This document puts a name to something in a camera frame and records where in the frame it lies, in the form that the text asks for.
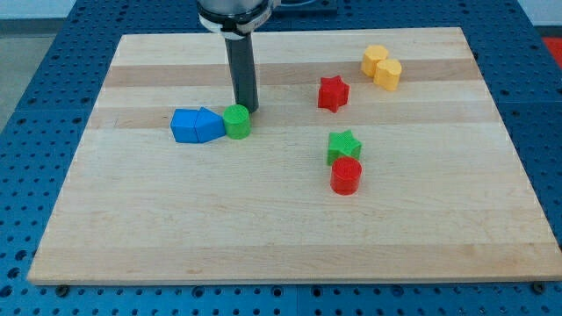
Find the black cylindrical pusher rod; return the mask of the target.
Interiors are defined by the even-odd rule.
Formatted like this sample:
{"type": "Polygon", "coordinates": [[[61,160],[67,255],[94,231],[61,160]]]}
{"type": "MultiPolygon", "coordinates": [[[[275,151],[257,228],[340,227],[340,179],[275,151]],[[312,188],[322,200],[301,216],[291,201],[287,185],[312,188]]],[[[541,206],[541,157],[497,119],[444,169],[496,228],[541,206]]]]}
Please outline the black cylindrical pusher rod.
{"type": "Polygon", "coordinates": [[[235,101],[254,113],[259,108],[259,99],[251,34],[225,42],[235,101]]]}

